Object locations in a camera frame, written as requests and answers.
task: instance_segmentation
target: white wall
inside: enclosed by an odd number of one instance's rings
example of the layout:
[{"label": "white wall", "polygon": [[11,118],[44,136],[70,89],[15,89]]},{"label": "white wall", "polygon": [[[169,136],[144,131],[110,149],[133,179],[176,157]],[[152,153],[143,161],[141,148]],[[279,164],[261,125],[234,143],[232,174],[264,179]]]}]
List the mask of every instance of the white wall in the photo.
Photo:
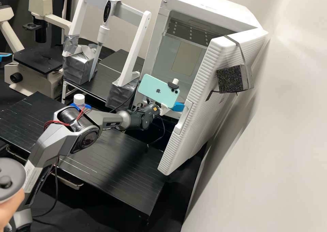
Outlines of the white wall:
[{"label": "white wall", "polygon": [[[78,0],[73,0],[73,11],[75,11],[77,1]],[[271,9],[274,6],[276,0],[230,1],[246,6],[254,13],[259,22],[262,25],[265,25],[268,31],[271,29],[272,26],[275,25],[275,20],[267,19],[265,13],[267,12],[267,10]],[[122,2],[141,11],[148,10],[152,13],[151,22],[145,35],[144,42],[142,44],[139,54],[139,56],[145,58],[161,0],[122,0]],[[99,26],[101,25],[102,14],[102,11],[100,11],[99,9],[92,6],[88,7],[82,26],[81,37],[96,41]],[[122,48],[124,50],[129,51],[136,33],[136,27],[116,17],[112,18],[110,27],[111,30],[107,37],[105,46],[113,50],[119,50]]]},{"label": "white wall", "polygon": [[270,7],[256,89],[217,133],[182,231],[327,230],[325,13],[325,0]]}]

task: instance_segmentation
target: white bottle cap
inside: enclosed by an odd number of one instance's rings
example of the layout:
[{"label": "white bottle cap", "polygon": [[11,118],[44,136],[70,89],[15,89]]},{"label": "white bottle cap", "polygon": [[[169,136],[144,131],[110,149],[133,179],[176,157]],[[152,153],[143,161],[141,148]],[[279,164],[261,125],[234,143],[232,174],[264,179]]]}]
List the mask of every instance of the white bottle cap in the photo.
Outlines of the white bottle cap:
[{"label": "white bottle cap", "polygon": [[85,103],[85,96],[83,94],[74,95],[74,104],[83,105]]},{"label": "white bottle cap", "polygon": [[179,80],[178,79],[173,79],[173,84],[178,84]]}]

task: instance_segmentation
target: smartphone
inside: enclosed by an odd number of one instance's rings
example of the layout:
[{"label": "smartphone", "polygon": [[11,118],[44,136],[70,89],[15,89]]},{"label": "smartphone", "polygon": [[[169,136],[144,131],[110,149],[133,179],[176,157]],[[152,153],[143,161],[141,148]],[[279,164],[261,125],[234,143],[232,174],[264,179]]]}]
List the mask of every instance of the smartphone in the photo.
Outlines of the smartphone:
[{"label": "smartphone", "polygon": [[180,94],[179,89],[172,89],[167,83],[145,74],[137,91],[152,100],[165,104],[168,108],[173,108]]}]

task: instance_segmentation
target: gray robotic arm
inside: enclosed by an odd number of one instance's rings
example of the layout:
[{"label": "gray robotic arm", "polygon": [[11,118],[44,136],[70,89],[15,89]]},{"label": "gray robotic arm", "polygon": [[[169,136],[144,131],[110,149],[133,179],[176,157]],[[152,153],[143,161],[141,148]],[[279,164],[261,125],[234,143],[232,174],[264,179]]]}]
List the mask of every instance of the gray robotic arm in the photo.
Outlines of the gray robotic arm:
[{"label": "gray robotic arm", "polygon": [[102,130],[114,127],[118,130],[146,130],[159,111],[156,104],[146,105],[135,112],[128,110],[116,114],[89,110],[79,119],[80,112],[72,106],[55,112],[55,122],[49,124],[39,137],[25,164],[25,200],[11,219],[12,231],[29,231],[34,197],[59,155],[69,156],[88,148],[99,138]]}]

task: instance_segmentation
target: hand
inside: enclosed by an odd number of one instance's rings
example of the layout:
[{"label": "hand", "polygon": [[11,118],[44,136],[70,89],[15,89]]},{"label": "hand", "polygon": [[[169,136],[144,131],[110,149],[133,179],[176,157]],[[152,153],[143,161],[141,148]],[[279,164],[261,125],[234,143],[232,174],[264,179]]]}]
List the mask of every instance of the hand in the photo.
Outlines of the hand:
[{"label": "hand", "polygon": [[25,198],[23,189],[20,189],[12,198],[0,204],[0,231],[9,223],[15,211]]}]

